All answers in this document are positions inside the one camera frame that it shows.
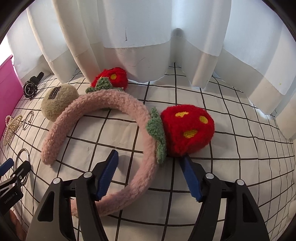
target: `label tag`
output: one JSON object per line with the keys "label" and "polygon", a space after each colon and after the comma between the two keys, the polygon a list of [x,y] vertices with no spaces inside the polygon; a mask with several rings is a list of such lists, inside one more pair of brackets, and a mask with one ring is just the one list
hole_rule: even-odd
{"label": "label tag", "polygon": [[57,93],[59,92],[60,88],[61,88],[61,86],[54,87],[54,89],[50,93],[48,99],[54,99],[56,97]]}

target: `black watch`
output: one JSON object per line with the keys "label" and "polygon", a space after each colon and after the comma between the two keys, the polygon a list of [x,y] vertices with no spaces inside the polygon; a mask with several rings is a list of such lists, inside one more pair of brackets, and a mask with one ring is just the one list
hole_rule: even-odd
{"label": "black watch", "polygon": [[33,76],[24,84],[24,95],[26,98],[33,98],[37,94],[37,85],[42,79],[44,73],[40,72],[38,76]]}

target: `pink box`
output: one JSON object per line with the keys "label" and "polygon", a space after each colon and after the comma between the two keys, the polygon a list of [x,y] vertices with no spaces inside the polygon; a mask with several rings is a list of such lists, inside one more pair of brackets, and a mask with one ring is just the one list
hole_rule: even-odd
{"label": "pink box", "polygon": [[23,88],[9,56],[0,66],[0,133],[5,130],[5,117],[11,115],[23,95]]}

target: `yellow stain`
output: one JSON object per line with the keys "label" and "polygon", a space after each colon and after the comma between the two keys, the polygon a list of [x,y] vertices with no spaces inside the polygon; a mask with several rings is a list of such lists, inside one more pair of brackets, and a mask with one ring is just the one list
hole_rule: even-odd
{"label": "yellow stain", "polygon": [[196,133],[197,133],[197,130],[185,131],[183,133],[183,136],[189,139],[189,138],[194,137]]}
{"label": "yellow stain", "polygon": [[186,111],[182,111],[182,112],[178,112],[175,114],[175,117],[180,117],[182,118],[184,115],[188,115],[189,112],[186,112]]}
{"label": "yellow stain", "polygon": [[200,122],[202,122],[202,123],[204,123],[204,124],[207,124],[209,121],[207,120],[207,118],[206,117],[204,117],[204,116],[200,116]]}
{"label": "yellow stain", "polygon": [[112,79],[112,80],[115,80],[116,77],[117,77],[116,74],[112,74],[112,75],[111,75],[111,79]]}

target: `blue serrated pad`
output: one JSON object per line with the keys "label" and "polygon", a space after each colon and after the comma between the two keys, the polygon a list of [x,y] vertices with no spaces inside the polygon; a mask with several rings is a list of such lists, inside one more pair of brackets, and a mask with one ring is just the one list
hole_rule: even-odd
{"label": "blue serrated pad", "polygon": [[112,181],[113,175],[115,173],[115,170],[118,166],[118,152],[116,150],[112,150],[111,153],[112,152],[113,154],[111,156],[109,155],[108,159],[106,160],[108,163],[105,166],[105,169],[98,181],[98,189],[96,193],[98,200],[101,200],[102,197],[106,195],[110,183]]}
{"label": "blue serrated pad", "polygon": [[0,176],[4,176],[5,173],[7,173],[8,170],[13,167],[13,164],[13,159],[8,158],[7,161],[0,166]]}
{"label": "blue serrated pad", "polygon": [[196,177],[194,171],[192,170],[189,160],[184,158],[179,163],[183,171],[183,175],[187,182],[191,196],[194,197],[196,201],[200,201],[202,198],[202,194],[200,191],[200,182]]}

